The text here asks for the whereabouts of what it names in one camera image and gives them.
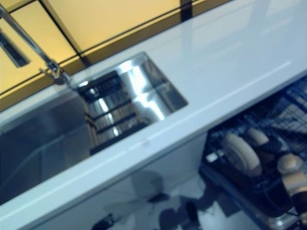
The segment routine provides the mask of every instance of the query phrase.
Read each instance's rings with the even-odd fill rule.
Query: kitchen sink
[[[0,204],[185,105],[145,53],[89,76],[1,124]]]

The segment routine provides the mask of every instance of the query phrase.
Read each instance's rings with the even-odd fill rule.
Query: glass panel
[[[50,20],[38,1],[33,2],[12,13],[16,21],[43,50],[57,62],[75,55],[58,28]],[[43,60],[23,41],[23,39],[3,20],[0,19],[3,32],[31,60],[30,64],[16,68],[8,56],[0,49],[0,92],[37,74],[39,68],[45,68]]]
[[[179,7],[179,0],[48,0],[81,50]]]

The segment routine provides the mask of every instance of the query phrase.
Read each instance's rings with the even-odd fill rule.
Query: dish
[[[259,157],[243,138],[227,133],[223,139],[223,152],[230,163],[243,174],[251,177],[261,175]]]
[[[267,137],[267,135],[264,134],[264,132],[255,128],[249,128],[246,132],[246,135],[252,141],[252,144],[255,146],[261,146],[270,141],[270,139]]]

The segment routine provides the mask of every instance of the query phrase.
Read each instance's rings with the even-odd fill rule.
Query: cabinet door
[[[91,230],[109,214],[120,218],[113,229],[135,230],[135,219],[139,218],[136,212],[148,204],[149,198],[197,173],[205,138],[203,134],[183,144],[34,230]]]
[[[44,0],[84,51],[152,18],[178,8],[178,0]]]

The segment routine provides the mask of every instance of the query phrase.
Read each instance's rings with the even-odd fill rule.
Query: white cabinet
[[[120,217],[114,229],[134,230],[135,226],[131,221],[127,221],[128,217],[146,205],[149,198],[169,190],[197,173],[205,139],[206,134],[202,134],[184,143],[34,230],[91,230],[95,223],[110,213]]]

